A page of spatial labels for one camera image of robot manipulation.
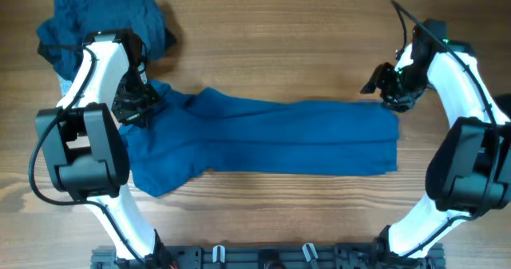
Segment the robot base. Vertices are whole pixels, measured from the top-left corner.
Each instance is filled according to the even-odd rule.
[[[378,263],[371,267],[366,258],[371,243],[341,243],[335,246],[315,247],[317,259],[306,258],[303,247],[228,247],[224,249],[222,258],[213,262],[214,248],[199,246],[166,247],[176,259],[179,269],[279,269],[278,265],[269,267],[264,256],[279,256],[279,261],[286,269],[446,269],[443,246],[433,245],[428,256],[420,259],[416,266],[386,265]],[[117,269],[115,249],[93,250],[91,269]],[[142,268],[140,264],[130,264],[129,268]]]

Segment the folded blue cloth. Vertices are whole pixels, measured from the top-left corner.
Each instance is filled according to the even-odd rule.
[[[176,42],[165,28],[164,16],[154,0],[54,0],[54,3],[54,17],[37,30],[43,45],[81,45],[92,32],[132,29],[146,44],[148,58],[156,60]],[[53,64],[60,77],[74,80],[81,64],[79,53],[41,46],[39,53]]]
[[[148,129],[122,126],[135,185],[152,196],[216,171],[375,175],[397,170],[398,118],[379,103],[280,104],[207,88],[163,101]]]

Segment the robotic arm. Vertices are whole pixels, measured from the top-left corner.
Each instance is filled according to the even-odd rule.
[[[403,220],[387,226],[366,253],[374,267],[385,263],[416,268],[417,261],[450,230],[489,209],[503,208],[509,201],[509,118],[494,104],[479,77],[470,46],[448,41],[442,22],[428,20],[425,28],[416,26],[414,40],[399,54],[398,64],[377,67],[361,91],[373,93],[379,88],[386,107],[404,112],[428,88],[434,88],[451,127],[428,167],[426,194]],[[435,39],[446,42],[449,50],[438,46]],[[150,124],[160,98],[141,80],[145,46],[135,34],[122,30],[90,34],[84,47],[87,50],[71,90],[57,108],[40,111],[36,119],[52,183],[72,197],[67,205],[84,204],[101,221],[115,244],[117,267],[177,269],[176,260],[130,194],[129,158],[110,116],[111,111],[125,125]],[[467,69],[475,79],[470,79]],[[90,146],[70,148],[67,143],[77,136],[87,136]],[[225,268],[221,265],[226,262],[225,252],[224,247],[211,252],[209,258],[219,263],[218,268]],[[303,247],[303,255],[310,268],[320,268],[322,253],[318,259],[312,244]],[[194,258],[192,267],[202,268],[197,261],[201,256],[195,253]],[[339,267],[342,260],[336,262]],[[283,263],[272,264],[257,268],[285,268]]]

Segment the wood grain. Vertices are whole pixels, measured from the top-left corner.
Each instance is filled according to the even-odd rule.
[[[389,0],[156,1],[180,43],[149,76],[185,93],[211,86],[269,101],[353,101],[402,42]],[[398,1],[418,18],[445,19],[452,38],[475,47],[490,92],[509,92],[510,0]],[[35,114],[60,97],[36,54],[35,30],[52,15],[53,0],[0,0],[0,268],[87,268],[90,250],[111,245],[84,208],[43,204],[27,183]],[[169,245],[370,241],[422,196],[448,130],[435,93],[400,119],[399,171],[385,176],[207,172],[160,199],[133,193]],[[45,194],[67,198],[41,156],[37,170]],[[511,267],[509,218],[509,209],[490,212],[445,237],[449,268]]]

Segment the blue garment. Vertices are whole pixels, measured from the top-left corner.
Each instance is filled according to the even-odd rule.
[[[87,34],[97,31],[132,29],[146,44],[148,58],[156,60],[176,42],[165,28],[164,16],[154,0],[54,0],[54,17],[39,26],[43,45],[81,45]],[[44,50],[58,75],[74,80],[81,55],[64,49]]]
[[[122,126],[135,185],[152,196],[216,171],[375,175],[397,170],[398,118],[379,103],[280,104],[211,88],[163,97],[149,129]]]

